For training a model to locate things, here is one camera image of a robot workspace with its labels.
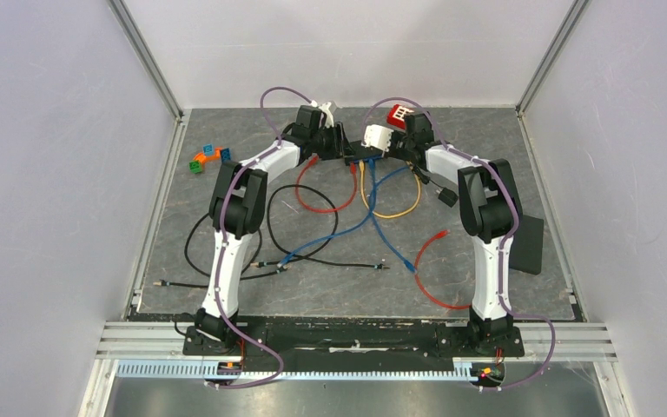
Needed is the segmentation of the black network switch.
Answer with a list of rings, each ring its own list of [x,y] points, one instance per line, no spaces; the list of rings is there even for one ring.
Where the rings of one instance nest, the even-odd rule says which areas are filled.
[[[381,159],[384,152],[373,147],[366,147],[362,141],[350,142],[344,146],[343,160],[346,165]]]

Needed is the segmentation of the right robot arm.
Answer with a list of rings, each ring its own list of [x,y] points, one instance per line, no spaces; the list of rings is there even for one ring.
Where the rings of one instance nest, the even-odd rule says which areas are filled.
[[[447,142],[437,144],[427,113],[407,113],[404,126],[392,134],[392,156],[458,186],[461,224],[475,250],[475,292],[464,338],[473,352],[489,354],[513,331],[508,269],[520,212],[511,166],[503,159],[471,156]]]

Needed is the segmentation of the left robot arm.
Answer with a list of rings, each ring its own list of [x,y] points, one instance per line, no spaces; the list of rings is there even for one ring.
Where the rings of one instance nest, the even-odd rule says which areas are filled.
[[[243,256],[266,213],[267,186],[311,155],[343,156],[343,125],[334,120],[333,102],[299,107],[295,121],[255,156],[224,162],[216,178],[208,213],[215,248],[208,292],[196,313],[194,329],[217,354],[232,352],[239,335],[231,325],[239,310]]]

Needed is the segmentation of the red keypad box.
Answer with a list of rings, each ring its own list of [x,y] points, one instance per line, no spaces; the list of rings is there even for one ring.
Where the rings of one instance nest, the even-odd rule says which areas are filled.
[[[412,114],[413,109],[410,109],[402,104],[395,104],[390,109],[389,113],[386,116],[386,122],[397,129],[405,130],[406,122],[405,117]]]

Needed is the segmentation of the black flat plate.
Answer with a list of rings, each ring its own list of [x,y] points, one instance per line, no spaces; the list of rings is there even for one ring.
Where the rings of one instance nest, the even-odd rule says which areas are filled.
[[[513,236],[509,267],[530,275],[539,275],[543,266],[545,221],[523,215]]]

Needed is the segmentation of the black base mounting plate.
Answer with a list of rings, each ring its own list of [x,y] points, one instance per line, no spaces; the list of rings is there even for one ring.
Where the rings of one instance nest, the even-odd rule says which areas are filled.
[[[455,358],[521,358],[512,324],[486,332],[475,321],[244,316],[194,322],[183,331],[185,356],[218,356],[248,372],[448,371]]]

